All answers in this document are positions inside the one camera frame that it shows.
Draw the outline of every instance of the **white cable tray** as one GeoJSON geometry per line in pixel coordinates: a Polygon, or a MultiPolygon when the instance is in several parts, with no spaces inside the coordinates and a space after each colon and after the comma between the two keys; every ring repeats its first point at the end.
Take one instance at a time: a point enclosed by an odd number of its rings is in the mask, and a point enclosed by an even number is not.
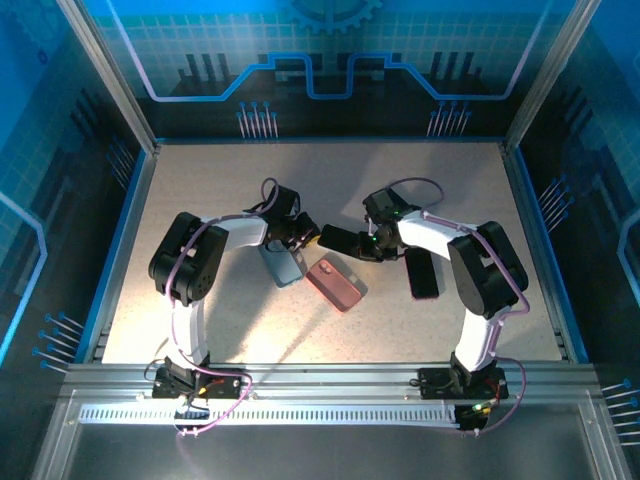
{"type": "MultiPolygon", "coordinates": [[[[202,425],[224,413],[219,406],[193,410],[174,420],[174,401],[151,400],[119,404],[85,404],[78,421],[90,424],[202,425]]],[[[273,405],[243,403],[221,422],[225,425],[415,425],[455,428],[453,405],[273,405]]]]}

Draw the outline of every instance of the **pink phone case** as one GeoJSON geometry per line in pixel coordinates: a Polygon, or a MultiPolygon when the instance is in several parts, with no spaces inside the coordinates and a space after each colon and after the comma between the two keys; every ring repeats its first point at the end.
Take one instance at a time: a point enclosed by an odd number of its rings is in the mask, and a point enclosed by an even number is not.
{"type": "Polygon", "coordinates": [[[362,298],[360,291],[328,260],[321,259],[313,265],[307,278],[341,313],[349,311],[362,298]]]}

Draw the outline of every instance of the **beige work surface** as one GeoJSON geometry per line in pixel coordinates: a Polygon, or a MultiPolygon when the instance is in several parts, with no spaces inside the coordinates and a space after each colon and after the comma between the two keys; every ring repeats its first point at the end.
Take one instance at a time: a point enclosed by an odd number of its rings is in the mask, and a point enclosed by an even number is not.
{"type": "MultiPolygon", "coordinates": [[[[445,190],[434,214],[467,223],[502,224],[529,275],[531,313],[513,317],[498,352],[523,360],[559,360],[549,314],[533,267],[497,145],[448,143],[293,143],[164,146],[158,159],[105,363],[147,363],[168,338],[166,301],[147,267],[176,214],[217,217],[260,201],[273,176],[298,191],[302,208],[322,227],[364,230],[362,200],[392,180],[427,176],[445,190]]],[[[410,203],[434,198],[419,182],[397,187],[410,203]]],[[[303,272],[328,250],[302,251],[303,272]]],[[[462,329],[464,307],[449,262],[434,257],[441,295],[412,300],[405,263],[372,264],[333,254],[366,292],[346,314],[306,280],[278,289],[256,248],[228,252],[206,299],[206,335],[213,362],[332,363],[445,361],[462,329]]]]}

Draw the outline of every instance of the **phone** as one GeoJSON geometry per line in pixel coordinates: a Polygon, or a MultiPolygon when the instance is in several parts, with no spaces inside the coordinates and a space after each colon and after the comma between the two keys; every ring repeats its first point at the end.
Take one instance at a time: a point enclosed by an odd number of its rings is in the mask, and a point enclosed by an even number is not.
{"type": "Polygon", "coordinates": [[[307,279],[339,312],[349,311],[362,298],[360,290],[324,258],[309,269],[307,279]]]}
{"type": "Polygon", "coordinates": [[[404,252],[404,261],[409,274],[411,296],[416,300],[438,298],[440,291],[431,252],[423,248],[408,248],[404,252]]]}
{"type": "Polygon", "coordinates": [[[260,245],[258,251],[278,288],[288,287],[302,280],[302,270],[293,253],[286,250],[279,240],[267,246],[260,245]]]}
{"type": "Polygon", "coordinates": [[[325,225],[318,239],[318,245],[321,247],[353,258],[358,258],[359,243],[357,233],[333,225],[325,225]]]}

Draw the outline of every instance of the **blue enclosure wall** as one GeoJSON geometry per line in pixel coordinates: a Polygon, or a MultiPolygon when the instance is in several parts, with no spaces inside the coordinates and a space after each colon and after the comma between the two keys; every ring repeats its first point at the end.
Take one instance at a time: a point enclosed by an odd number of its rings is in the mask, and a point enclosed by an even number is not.
{"type": "Polygon", "coordinates": [[[640,383],[638,19],[638,2],[602,2],[521,145],[605,385],[640,383]]]}
{"type": "Polygon", "coordinates": [[[232,139],[503,136],[573,4],[524,3],[86,2],[157,136],[232,139]]]}
{"type": "Polygon", "coordinates": [[[84,324],[140,149],[55,2],[0,2],[0,63],[0,477],[20,479],[76,345],[45,315],[84,324]]]}

